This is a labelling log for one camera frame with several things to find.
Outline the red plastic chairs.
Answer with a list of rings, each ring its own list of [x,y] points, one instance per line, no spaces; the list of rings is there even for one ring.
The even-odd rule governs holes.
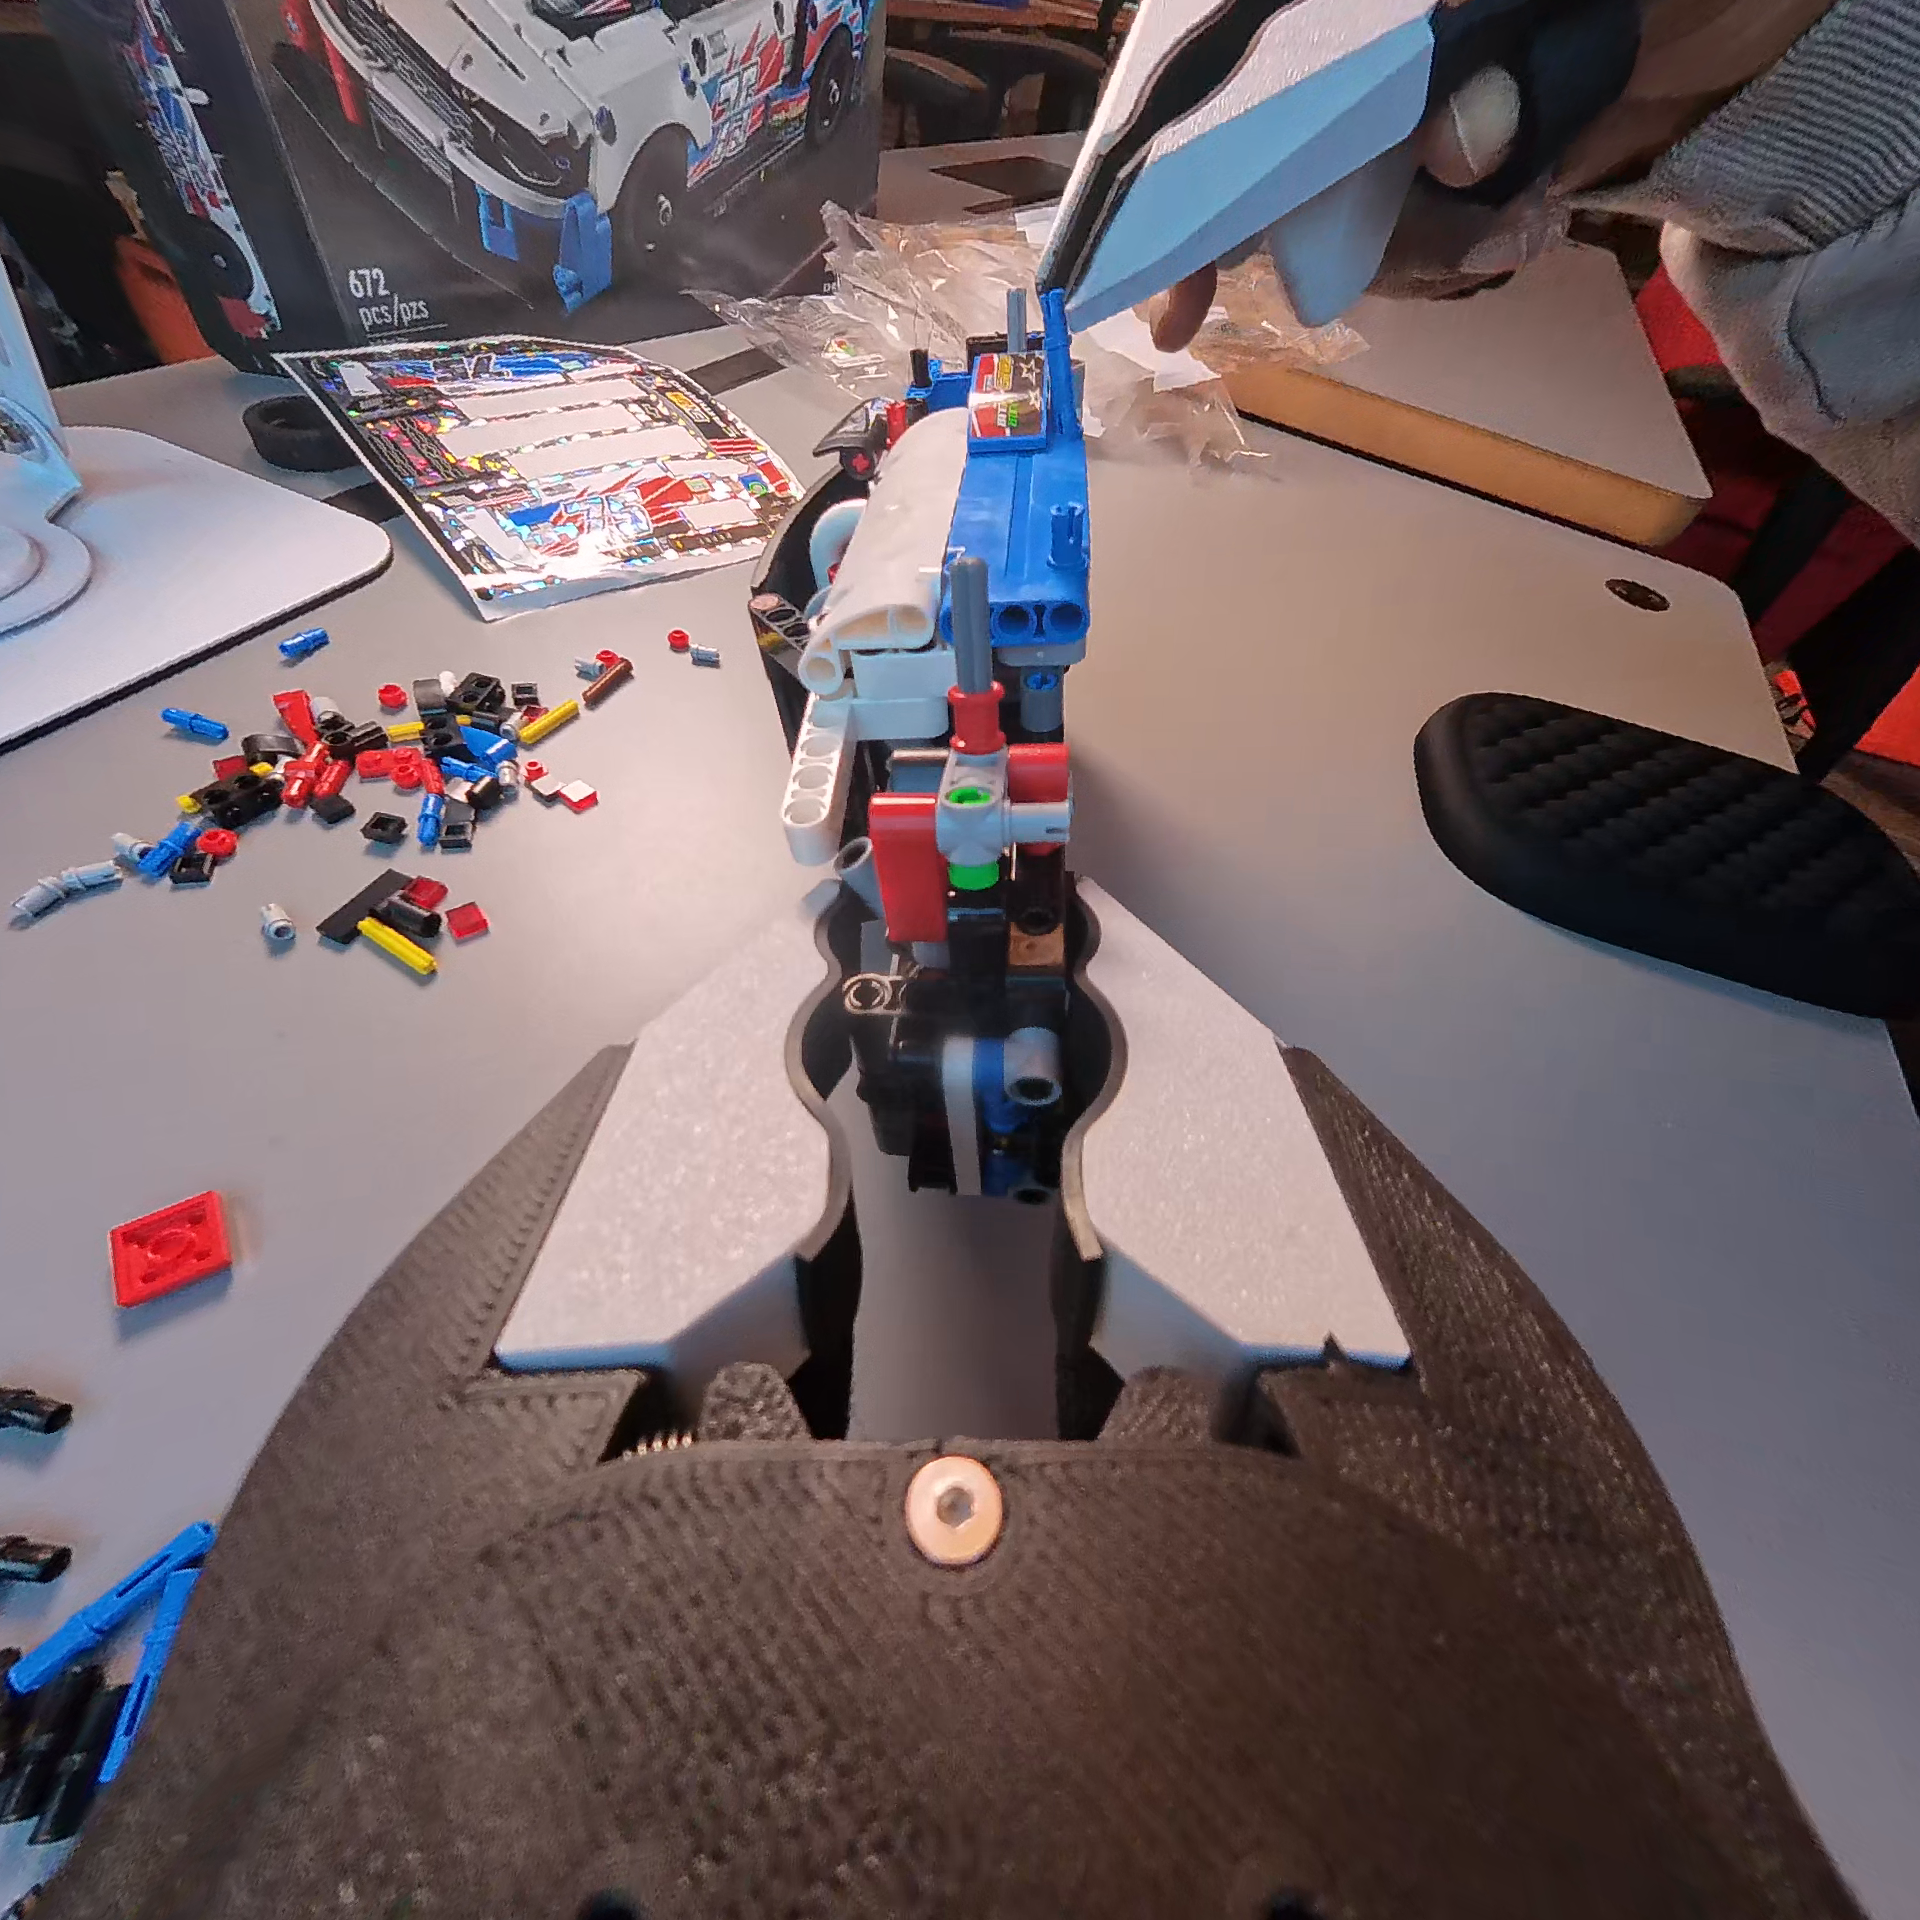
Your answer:
[[[1846,755],[1918,766],[1918,551],[1806,455],[1766,434],[1660,269],[1637,298],[1707,506],[1667,547],[1731,583],[1782,729],[1813,775]]]

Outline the person's right hand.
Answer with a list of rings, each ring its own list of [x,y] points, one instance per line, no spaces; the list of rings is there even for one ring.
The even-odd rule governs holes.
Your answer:
[[[1473,298],[1539,250],[1571,198],[1642,173],[1719,103],[1766,72],[1832,4],[1646,4],[1642,50],[1624,101],[1583,131],[1557,176],[1515,212],[1406,209],[1373,295],[1402,301]]]

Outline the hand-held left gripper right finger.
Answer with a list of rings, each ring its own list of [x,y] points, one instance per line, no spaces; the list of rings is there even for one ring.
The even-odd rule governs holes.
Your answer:
[[[1412,1343],[1277,1036],[1086,880],[1086,979],[1117,1032],[1117,1090],[1079,1145],[1100,1243],[1091,1348],[1114,1371],[1402,1369]]]

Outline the dark lego set box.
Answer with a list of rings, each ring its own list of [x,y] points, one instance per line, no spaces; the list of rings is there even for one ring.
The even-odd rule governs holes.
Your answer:
[[[202,336],[699,324],[880,186],[882,4],[47,4]]]

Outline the person's right forearm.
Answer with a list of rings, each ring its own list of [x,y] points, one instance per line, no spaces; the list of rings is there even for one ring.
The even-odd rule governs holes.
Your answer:
[[[1918,4],[1832,4],[1642,173],[1571,203],[1662,224],[1764,423],[1918,539]]]

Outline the crumpled clear plastic bags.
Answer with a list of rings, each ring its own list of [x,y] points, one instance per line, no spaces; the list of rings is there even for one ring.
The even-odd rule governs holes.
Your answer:
[[[694,298],[739,324],[754,347],[826,371],[856,398],[902,395],[912,350],[958,367],[971,336],[1002,330],[1009,287],[1032,295],[1047,224],[1052,205],[1014,222],[933,224],[892,224],[830,205],[822,295]],[[1091,443],[1112,457],[1188,463],[1249,457],[1225,375],[1323,371],[1366,350],[1361,334],[1342,321],[1303,325],[1261,250],[1223,270],[1209,321],[1183,351],[1154,347],[1148,306],[1074,336]]]

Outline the grey side table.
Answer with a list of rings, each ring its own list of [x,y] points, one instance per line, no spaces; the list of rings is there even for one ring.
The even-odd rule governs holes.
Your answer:
[[[1191,557],[1348,561],[1525,520],[1662,547],[1707,504],[1612,254],[1567,245],[1465,301],[1361,301],[1357,325],[1366,350],[1325,371],[1227,375],[1250,470],[1094,457],[1099,555],[1166,535]]]

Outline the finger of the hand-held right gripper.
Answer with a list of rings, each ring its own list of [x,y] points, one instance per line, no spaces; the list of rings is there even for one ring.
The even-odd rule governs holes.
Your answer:
[[[1339,321],[1398,224],[1429,72],[1429,12],[1137,12],[1061,191],[1068,325],[1249,245],[1306,325]]]
[[[1154,298],[1309,198],[1309,6],[1142,4],[1035,269]]]

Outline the pile of blue black pins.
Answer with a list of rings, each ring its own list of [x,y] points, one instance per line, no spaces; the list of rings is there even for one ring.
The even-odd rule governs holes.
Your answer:
[[[47,1642],[5,1656],[5,1826],[26,1826],[29,1845],[75,1838],[96,1789],[122,1772],[214,1544],[214,1523],[180,1528]],[[131,1681],[112,1686],[109,1645],[143,1608]]]

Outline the black rubber tire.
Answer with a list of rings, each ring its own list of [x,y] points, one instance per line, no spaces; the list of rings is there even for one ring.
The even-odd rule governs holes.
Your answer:
[[[251,400],[241,426],[257,457],[287,472],[333,472],[357,463],[324,408],[298,392]]]

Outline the pile of small lego pieces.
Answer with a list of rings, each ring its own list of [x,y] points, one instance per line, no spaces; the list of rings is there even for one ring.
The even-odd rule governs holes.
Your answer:
[[[324,921],[379,880],[439,924],[415,943],[672,977],[782,891],[782,742],[709,596],[328,628],[5,756],[6,1022],[237,995],[341,949]]]

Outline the lego car model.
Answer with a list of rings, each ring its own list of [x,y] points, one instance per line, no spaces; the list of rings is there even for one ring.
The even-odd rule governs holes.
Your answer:
[[[862,400],[748,621],[782,695],[786,849],[867,905],[858,1097],[914,1187],[1041,1205],[1068,1132],[1064,680],[1091,640],[1091,472],[1041,315]]]

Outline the white book stand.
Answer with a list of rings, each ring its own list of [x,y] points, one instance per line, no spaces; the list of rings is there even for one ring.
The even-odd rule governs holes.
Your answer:
[[[375,522],[142,432],[62,426],[5,280],[5,744],[388,561]]]

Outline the holographic sticker sheet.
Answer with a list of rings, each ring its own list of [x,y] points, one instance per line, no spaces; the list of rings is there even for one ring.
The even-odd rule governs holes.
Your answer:
[[[803,485],[694,375],[524,334],[278,351],[478,614],[748,561]]]

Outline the red square lego plate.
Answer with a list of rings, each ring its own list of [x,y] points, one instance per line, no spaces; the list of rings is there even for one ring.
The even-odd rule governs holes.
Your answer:
[[[109,1263],[122,1309],[167,1298],[182,1286],[227,1274],[232,1246],[222,1195],[207,1187],[112,1228]]]

